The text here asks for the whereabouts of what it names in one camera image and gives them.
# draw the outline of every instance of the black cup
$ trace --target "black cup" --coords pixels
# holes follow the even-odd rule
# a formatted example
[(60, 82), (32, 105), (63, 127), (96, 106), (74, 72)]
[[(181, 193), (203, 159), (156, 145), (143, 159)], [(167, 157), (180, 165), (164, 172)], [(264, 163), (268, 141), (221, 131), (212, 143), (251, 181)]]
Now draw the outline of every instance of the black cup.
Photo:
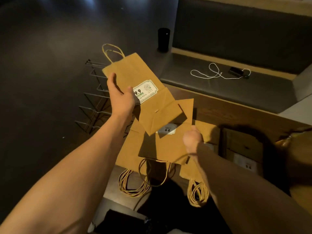
[(170, 29), (160, 28), (158, 30), (158, 51), (168, 52), (169, 39), (170, 39)]

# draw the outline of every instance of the cartoon character logo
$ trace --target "cartoon character logo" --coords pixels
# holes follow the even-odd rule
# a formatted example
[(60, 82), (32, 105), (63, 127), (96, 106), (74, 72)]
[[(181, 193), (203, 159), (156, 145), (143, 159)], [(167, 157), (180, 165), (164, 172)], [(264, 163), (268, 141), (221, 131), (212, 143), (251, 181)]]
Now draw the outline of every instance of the cartoon character logo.
[(152, 87), (151, 87), (150, 85), (145, 85), (144, 88), (145, 88), (145, 90), (147, 90), (147, 91), (152, 90)]

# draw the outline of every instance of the white label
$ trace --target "white label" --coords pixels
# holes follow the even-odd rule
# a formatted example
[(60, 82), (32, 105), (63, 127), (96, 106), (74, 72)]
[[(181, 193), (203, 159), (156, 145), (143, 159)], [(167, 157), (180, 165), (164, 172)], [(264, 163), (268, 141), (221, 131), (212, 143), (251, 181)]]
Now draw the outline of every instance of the white label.
[(142, 104), (144, 101), (157, 94), (158, 88), (151, 80), (146, 80), (133, 88), (133, 92)]
[(208, 146), (212, 151), (214, 151), (214, 146), (213, 146), (213, 144), (204, 143), (204, 145)]
[(257, 162), (255, 162), (254, 160), (244, 157), (238, 153), (235, 153), (233, 162), (242, 168), (257, 173)]
[(160, 128), (157, 133), (172, 135), (175, 133), (175, 129), (177, 128), (176, 124), (169, 123), (162, 128)]

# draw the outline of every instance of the right arm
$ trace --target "right arm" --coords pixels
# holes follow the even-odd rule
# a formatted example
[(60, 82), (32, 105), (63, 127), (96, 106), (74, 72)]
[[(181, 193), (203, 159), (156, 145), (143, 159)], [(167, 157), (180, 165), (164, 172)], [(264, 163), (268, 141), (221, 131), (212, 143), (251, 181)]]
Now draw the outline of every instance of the right arm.
[(234, 234), (312, 233), (305, 209), (267, 180), (215, 154), (195, 127), (183, 141)]

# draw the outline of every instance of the white cable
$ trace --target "white cable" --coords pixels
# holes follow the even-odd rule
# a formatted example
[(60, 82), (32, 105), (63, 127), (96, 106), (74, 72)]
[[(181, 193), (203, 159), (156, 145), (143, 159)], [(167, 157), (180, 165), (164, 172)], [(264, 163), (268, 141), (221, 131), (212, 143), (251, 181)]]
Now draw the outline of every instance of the white cable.
[[(216, 71), (214, 71), (214, 70), (212, 70), (212, 69), (210, 68), (210, 65), (212, 65), (212, 64), (216, 66), (216, 68), (218, 69), (218, 72), (216, 72)], [(223, 77), (223, 76), (222, 76), (222, 72), (219, 73), (219, 72), (220, 72), (219, 67), (218, 67), (215, 63), (213, 63), (213, 62), (209, 64), (209, 70), (211, 70), (213, 73), (216, 73), (216, 75), (215, 75), (215, 76), (208, 76), (208, 75), (206, 75), (206, 74), (203, 74), (203, 73), (199, 72), (198, 70), (194, 70), (194, 71), (197, 71), (199, 74), (204, 75), (204, 76), (206, 76), (206, 77), (200, 77), (200, 76), (197, 76), (197, 75), (192, 74), (192, 71), (193, 71), (193, 70), (191, 70), (191, 75), (193, 75), (193, 76), (195, 76), (195, 77), (197, 77), (197, 78), (202, 78), (202, 79), (219, 78), (220, 76), (221, 76), (223, 79), (240, 79), (240, 78), (242, 78), (242, 76), (239, 77), (239, 78), (225, 78), (225, 77)]]

